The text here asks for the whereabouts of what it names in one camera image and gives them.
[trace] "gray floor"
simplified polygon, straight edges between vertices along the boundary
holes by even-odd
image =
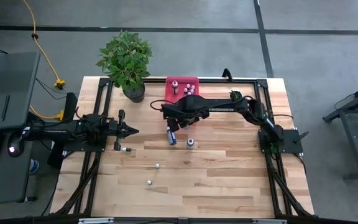
[[[29,1],[39,25],[110,27],[257,28],[252,0],[49,0]],[[267,29],[358,30],[358,0],[260,0]],[[31,25],[19,0],[0,0],[0,24]],[[28,31],[0,31],[0,49],[38,51]],[[112,32],[38,32],[40,44],[67,91],[78,92],[85,75],[103,75],[94,64]],[[152,44],[152,75],[219,77],[229,68],[236,77],[266,77],[258,34],[140,33]],[[358,90],[358,36],[268,35],[275,77],[285,79],[295,124],[304,138],[305,163],[315,213],[358,221],[358,180],[342,181],[357,169],[342,124],[321,119],[333,104]],[[41,59],[38,78],[52,85],[53,73]],[[62,110],[36,86],[32,104],[45,115]],[[45,158],[40,148],[35,157]],[[32,204],[0,205],[0,218],[40,215],[56,181],[44,168],[37,177],[40,197]]]

